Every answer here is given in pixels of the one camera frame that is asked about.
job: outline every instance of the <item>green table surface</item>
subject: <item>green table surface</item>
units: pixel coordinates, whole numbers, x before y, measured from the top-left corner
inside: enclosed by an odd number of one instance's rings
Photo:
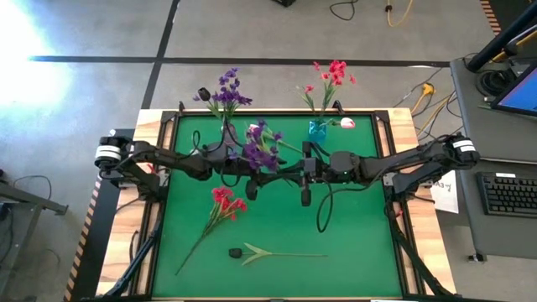
[[[377,156],[369,116],[349,116],[354,129],[330,127],[323,147],[328,152],[349,150]],[[267,116],[273,131],[282,131],[284,141],[300,148],[307,140],[308,116]],[[251,116],[235,116],[240,141]],[[191,134],[201,132],[202,143],[220,140],[221,124],[214,117],[182,117],[176,151],[192,149]],[[289,164],[301,154],[280,148]],[[227,182],[235,178],[227,176]],[[233,188],[246,200],[247,178]],[[213,201],[211,190],[222,186],[220,175],[208,181],[193,180],[174,171],[155,275],[154,297],[398,297],[401,295],[388,219],[383,214],[383,188],[378,182],[363,192],[335,195],[331,222],[324,233],[315,227],[315,214],[326,185],[311,186],[312,204],[300,204],[300,189],[284,181],[264,186],[248,211],[236,221],[223,222],[196,249],[178,275],[175,271],[200,236]],[[341,187],[359,185],[333,185]],[[274,253],[318,253],[325,258],[266,257],[246,266],[230,258],[229,248],[246,249],[244,242]]]

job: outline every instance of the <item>white paper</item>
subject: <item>white paper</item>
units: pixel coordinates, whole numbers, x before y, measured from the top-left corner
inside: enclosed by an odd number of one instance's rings
[[[455,171],[445,174],[442,179],[435,182],[430,188],[430,193],[435,200],[435,208],[441,211],[459,213],[459,204],[456,199]]]

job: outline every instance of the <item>gray desk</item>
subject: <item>gray desk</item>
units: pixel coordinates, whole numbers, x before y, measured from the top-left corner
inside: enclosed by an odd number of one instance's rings
[[[505,69],[488,64],[485,69]],[[476,89],[476,74],[462,60],[451,62],[451,74],[461,108],[464,129],[484,159],[537,164],[537,118],[484,109],[483,95]]]
[[[488,68],[501,68],[492,65]],[[474,86],[476,75],[460,60],[451,62],[467,136],[477,151],[489,159],[537,161],[537,122],[510,113],[481,109],[483,96]],[[477,253],[517,258],[537,258],[537,219],[484,214],[476,172],[537,174],[537,165],[482,160],[472,170],[461,171],[461,188]]]

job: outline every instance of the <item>black keyboard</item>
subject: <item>black keyboard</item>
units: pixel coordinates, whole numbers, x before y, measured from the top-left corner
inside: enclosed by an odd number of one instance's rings
[[[537,175],[476,173],[488,215],[537,218]]]

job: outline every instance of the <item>gray floor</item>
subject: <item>gray floor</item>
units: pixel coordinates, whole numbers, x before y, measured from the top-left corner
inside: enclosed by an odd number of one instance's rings
[[[390,29],[384,2],[362,0],[351,22],[330,15],[336,1],[297,0],[282,8],[269,0],[182,0],[168,56],[450,60],[479,51],[492,37],[478,0],[416,0],[403,26]],[[10,179],[48,175],[53,198],[70,205],[67,216],[45,213],[26,251],[10,294],[59,301],[79,239],[96,168],[97,140],[112,128],[132,128],[152,65],[28,63],[24,55],[154,56],[171,0],[24,0],[0,4],[7,29],[0,97],[0,167]],[[395,18],[406,2],[396,1]],[[348,9],[338,8],[341,13]],[[226,65],[164,65],[152,108],[199,107],[191,96],[216,86]],[[239,66],[253,107],[303,107],[296,85],[317,84],[309,66]],[[391,107],[435,69],[350,67],[358,80],[337,95],[346,107]],[[433,102],[452,91],[449,70],[431,82]],[[402,106],[411,106],[417,90]],[[458,112],[456,102],[452,108]],[[425,122],[432,109],[417,117]],[[451,133],[461,121],[442,112],[432,134]],[[22,184],[43,194],[42,184]],[[535,301],[537,262],[490,257],[465,263],[472,253],[467,226],[441,215],[441,229],[458,292],[474,298]],[[60,266],[46,248],[61,257]]]

